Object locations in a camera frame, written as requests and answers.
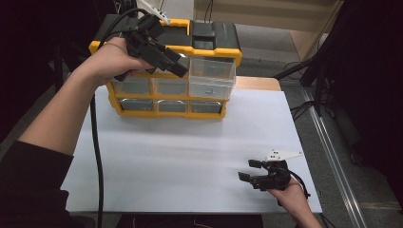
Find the black cable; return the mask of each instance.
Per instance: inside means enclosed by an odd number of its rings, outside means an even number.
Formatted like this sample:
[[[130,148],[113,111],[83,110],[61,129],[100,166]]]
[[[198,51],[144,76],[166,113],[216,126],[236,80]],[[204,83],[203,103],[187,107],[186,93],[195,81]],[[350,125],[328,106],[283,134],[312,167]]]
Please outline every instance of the black cable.
[[[325,79],[324,83],[323,83],[323,93],[322,95],[325,95],[326,97],[324,98],[324,100],[321,101],[321,105],[324,105],[324,110],[325,112],[330,116],[330,117],[334,117],[335,113],[332,110],[332,104],[333,104],[333,96],[331,94],[331,86],[332,86],[333,82],[329,82],[328,79]]]
[[[113,29],[115,29],[115,27],[119,24],[119,22],[121,22],[125,17],[127,17],[128,14],[133,13],[133,12],[142,12],[144,15],[149,14],[145,9],[130,9],[124,13],[122,13],[122,15],[120,15],[111,25],[110,27],[107,29],[107,31],[104,34],[104,37],[101,39],[100,45],[98,46],[98,49],[101,48],[104,45],[104,42],[106,41],[107,37],[109,37],[111,31]]]
[[[288,64],[286,64],[283,68],[282,68],[282,70],[285,70],[285,68],[287,68],[289,65],[291,65],[291,64],[301,64],[301,62],[299,62],[299,61],[294,61],[294,62],[290,62],[290,63],[288,63]],[[291,74],[289,74],[289,75],[287,75],[287,77],[289,78],[289,79],[292,79],[292,80],[299,80],[299,78],[293,78],[293,77],[291,77]]]
[[[322,224],[325,226],[325,228],[329,228],[329,225],[327,223],[327,221],[325,220],[325,218],[321,215],[321,213],[319,214],[320,220],[322,221]]]
[[[336,227],[332,224],[332,222],[331,222],[327,217],[325,217],[325,215],[323,215],[323,213],[320,213],[319,215],[320,215],[320,217],[322,218],[322,220],[325,222],[326,226],[327,226],[327,222],[329,222],[332,227],[336,228]]]
[[[204,23],[205,23],[205,19],[207,18],[207,12],[208,12],[208,9],[210,8],[210,6],[211,6],[211,10],[210,10],[210,19],[211,19],[211,11],[213,10],[213,0],[210,0],[210,2],[208,3],[208,5],[207,5],[207,9],[205,10],[205,13],[204,13]]]
[[[125,5],[125,3],[124,3],[122,0],[119,0],[119,4],[120,4],[120,10],[121,10],[122,12],[127,11],[126,5]]]
[[[213,5],[214,5],[214,1],[211,0],[211,7],[210,7],[210,16],[208,17],[208,23],[211,22],[211,13],[213,12]]]
[[[314,104],[315,104],[314,101],[308,101],[308,102],[303,103],[300,106],[290,108],[291,114],[293,116],[293,121],[296,121],[302,114],[304,114],[306,112],[306,110],[308,110]]]
[[[148,14],[148,12],[144,9],[130,9],[120,15],[107,29],[104,37],[101,39],[100,45],[97,49],[100,49],[104,42],[106,41],[107,37],[109,37],[111,31],[118,25],[122,19],[127,17],[128,14],[141,11],[144,14]],[[99,183],[99,199],[98,199],[98,228],[102,228],[103,224],[103,216],[104,216],[104,171],[102,167],[102,160],[101,160],[101,150],[98,141],[98,129],[97,129],[97,116],[96,116],[96,105],[95,105],[95,94],[92,96],[90,107],[90,114],[91,114],[91,128],[92,128],[92,140],[94,143],[94,150],[95,150],[95,159],[97,161],[97,169],[98,169],[98,183]]]
[[[296,173],[294,173],[293,171],[291,171],[291,170],[288,170],[288,171],[289,171],[289,172],[291,173],[291,175],[293,175],[294,178],[296,178],[297,181],[302,185],[302,190],[303,190],[303,194],[305,195],[305,198],[308,199],[309,197],[311,197],[311,194],[308,193],[308,190],[306,189],[305,183],[304,183],[304,181],[302,180],[302,178],[301,178],[299,175],[297,175]]]
[[[91,128],[92,128],[92,141],[94,143],[95,159],[97,161],[98,169],[98,228],[102,228],[102,221],[104,216],[104,171],[102,167],[101,151],[98,141],[98,129],[97,129],[97,111],[95,108],[95,94],[92,96],[89,110],[91,113]]]

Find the metal frame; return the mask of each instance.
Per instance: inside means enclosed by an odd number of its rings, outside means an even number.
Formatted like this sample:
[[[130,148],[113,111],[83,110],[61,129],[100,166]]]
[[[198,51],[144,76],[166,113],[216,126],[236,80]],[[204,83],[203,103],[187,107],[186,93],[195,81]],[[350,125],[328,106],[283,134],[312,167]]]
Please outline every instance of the metal frame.
[[[304,87],[302,87],[302,93],[305,101],[314,100],[312,94]],[[333,147],[332,140],[329,137],[322,118],[317,115],[314,107],[310,107],[310,112],[315,127],[317,128],[317,134],[322,142],[323,149],[334,173],[338,189],[340,191],[341,197],[343,197],[344,204],[346,206],[347,212],[349,213],[353,226],[357,228],[368,227],[358,205],[358,201],[355,198],[353,188],[344,173],[343,167],[341,166],[336,150]]]

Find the white tabletop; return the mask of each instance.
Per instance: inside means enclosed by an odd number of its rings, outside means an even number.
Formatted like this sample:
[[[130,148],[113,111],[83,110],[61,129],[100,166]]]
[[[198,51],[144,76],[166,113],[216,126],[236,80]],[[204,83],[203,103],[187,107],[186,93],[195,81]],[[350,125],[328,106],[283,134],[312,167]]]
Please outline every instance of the white tabletop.
[[[240,181],[238,172],[266,175],[248,160],[263,161],[272,149],[302,151],[284,93],[234,89],[222,120],[121,117],[96,92],[99,140],[105,175],[106,212],[242,213],[285,212],[269,193]],[[96,211],[98,178],[89,111],[62,189],[69,211]],[[305,156],[287,161],[312,194]]]

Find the forearm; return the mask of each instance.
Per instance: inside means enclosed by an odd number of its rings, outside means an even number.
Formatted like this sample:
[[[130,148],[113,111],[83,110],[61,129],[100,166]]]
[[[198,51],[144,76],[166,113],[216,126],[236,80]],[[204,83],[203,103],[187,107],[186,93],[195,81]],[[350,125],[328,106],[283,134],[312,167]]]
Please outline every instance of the forearm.
[[[306,213],[304,215],[298,215],[297,217],[293,216],[294,221],[301,228],[321,228],[322,226],[315,218],[314,214]]]
[[[19,141],[72,155],[89,103],[98,87],[88,74],[77,68]]]

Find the power cord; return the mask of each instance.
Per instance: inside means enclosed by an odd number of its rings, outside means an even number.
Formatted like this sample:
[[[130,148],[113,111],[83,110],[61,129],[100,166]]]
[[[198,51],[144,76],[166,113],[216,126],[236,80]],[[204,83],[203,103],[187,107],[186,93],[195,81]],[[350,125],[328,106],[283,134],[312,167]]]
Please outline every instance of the power cord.
[[[326,227],[329,227],[329,225],[328,225],[328,222],[329,222],[332,227],[336,228],[335,225],[332,224],[332,222],[329,221],[329,219],[327,217],[325,217],[325,215],[323,215],[323,213],[320,213],[319,216],[322,219],[323,223],[326,225]]]
[[[291,114],[293,116],[293,121],[295,122],[302,114],[304,114],[311,106],[315,105],[315,101],[308,101],[300,106],[290,108]]]
[[[301,62],[299,62],[299,61],[290,62],[290,63],[284,65],[284,67],[282,68],[282,70],[285,70],[285,69],[286,69],[289,65],[291,65],[291,64],[301,64]],[[293,77],[291,77],[291,75],[288,75],[287,77],[290,78],[290,79],[292,79],[292,80],[299,80],[299,78],[293,78]]]
[[[144,14],[148,14],[148,12],[144,9],[130,9],[124,12],[121,16],[119,16],[107,29],[104,37],[101,39],[100,45],[98,46],[97,50],[100,49],[107,37],[109,37],[112,33],[111,31],[118,25],[122,19],[127,17],[130,13],[133,12],[142,12]],[[91,114],[91,128],[92,128],[92,140],[94,144],[94,151],[95,151],[95,159],[97,162],[97,169],[98,169],[98,186],[99,186],[99,199],[98,199],[98,223],[97,227],[102,228],[103,224],[103,216],[104,216],[104,171],[102,166],[102,159],[101,159],[101,150],[98,141],[98,129],[97,129],[97,116],[96,116],[96,104],[95,104],[95,94],[92,96],[91,103],[89,105],[89,110]]]
[[[306,189],[305,186],[305,182],[302,180],[302,178],[297,175],[296,173],[294,173],[291,170],[288,170],[290,172],[290,174],[302,185],[302,189],[303,189],[303,194],[305,195],[305,198],[308,199],[309,197],[311,197],[311,194],[308,193],[308,190]]]
[[[211,21],[211,12],[213,11],[213,0],[210,0],[210,2],[208,3],[208,6],[207,6],[207,9],[205,10],[205,14],[204,14],[204,23],[205,23],[205,20],[206,20],[206,18],[207,18],[207,12],[208,12],[208,9],[210,9],[210,16],[209,16],[209,18],[208,18],[208,23],[210,23],[210,21]]]

